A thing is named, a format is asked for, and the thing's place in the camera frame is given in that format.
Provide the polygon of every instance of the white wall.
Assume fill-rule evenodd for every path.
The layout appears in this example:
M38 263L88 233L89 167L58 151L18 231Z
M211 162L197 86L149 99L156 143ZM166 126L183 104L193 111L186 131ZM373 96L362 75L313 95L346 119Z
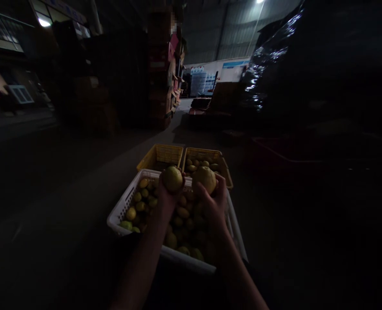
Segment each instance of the white wall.
M229 65L226 68L223 68L224 64L229 64L232 62L246 62L249 61L250 58L233 58L233 59L227 59L227 60L218 60L215 62L206 62L206 63L200 63L200 64L192 64L192 65L185 65L188 69L188 72L190 72L192 67L204 67L204 70L207 71L209 74L215 74L215 72L218 71L217 76L217 83L220 82L238 82L239 78L242 73L242 67L241 65Z

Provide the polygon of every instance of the fluorescent light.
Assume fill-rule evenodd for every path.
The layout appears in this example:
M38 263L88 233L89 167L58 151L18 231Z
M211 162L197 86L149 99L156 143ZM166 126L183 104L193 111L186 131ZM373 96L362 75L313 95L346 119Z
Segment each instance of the fluorescent light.
M49 27L50 23L45 21L44 19L39 18L39 23L42 27Z

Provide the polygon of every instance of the hand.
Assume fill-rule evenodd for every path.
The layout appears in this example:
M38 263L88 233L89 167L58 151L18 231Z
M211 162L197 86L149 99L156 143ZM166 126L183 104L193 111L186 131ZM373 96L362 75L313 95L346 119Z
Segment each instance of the hand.
M162 181L164 173L165 173L165 170L163 170L161 175L159 176L158 208L162 209L164 213L169 213L169 216L171 216L172 212L175 209L175 205L179 201L179 198L181 197L181 194L183 192L183 188L185 186L185 173L182 173L182 186L181 186L181 189L179 189L178 192L175 193L175 194L171 194L165 188L164 182Z
M225 203L227 201L227 188L225 179L215 174L218 182L216 195L212 198L205 187L198 182L196 184L196 194L204 205L204 214L207 217L209 226L214 230L226 229L225 224Z

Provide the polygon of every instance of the white plastic crate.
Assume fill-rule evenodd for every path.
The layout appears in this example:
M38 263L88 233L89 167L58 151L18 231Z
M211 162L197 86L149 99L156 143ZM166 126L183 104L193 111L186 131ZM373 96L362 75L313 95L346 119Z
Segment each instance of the white plastic crate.
M139 182L142 179L156 180L159 179L159 175L161 173L158 171L142 169L138 172L136 177L127 187L126 191L123 193L121 199L118 201L116 206L113 208L112 212L108 216L107 224L118 236L124 236L131 233L131 231L122 228L119 226L120 222L123 220L126 211L131 206L131 201L133 199L134 194L138 191ZM185 178L185 191L192 190L192 179ZM227 205L226 205L226 222L227 227L230 231L230 234L234 240L237 249L239 250L241 256L245 258L247 261L247 253L245 252L244 243L242 242L241 232L239 230L237 218L235 215L233 203L230 198L230 193L227 190ZM167 257L173 261L176 261L182 265L187 266L188 268L195 270L200 273L214 273L215 267L204 263L200 260L197 260L188 255L182 254L176 250L168 248L166 246L162 246L161 255Z

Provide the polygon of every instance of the corrugated metal wall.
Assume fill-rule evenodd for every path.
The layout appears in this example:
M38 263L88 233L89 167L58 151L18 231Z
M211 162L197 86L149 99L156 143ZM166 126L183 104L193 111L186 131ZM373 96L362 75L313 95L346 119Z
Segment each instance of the corrugated metal wall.
M300 1L265 0L263 3L257 3L256 0L189 1L183 23L183 35L188 43L185 63L251 56L257 42L258 31L267 24L287 16Z

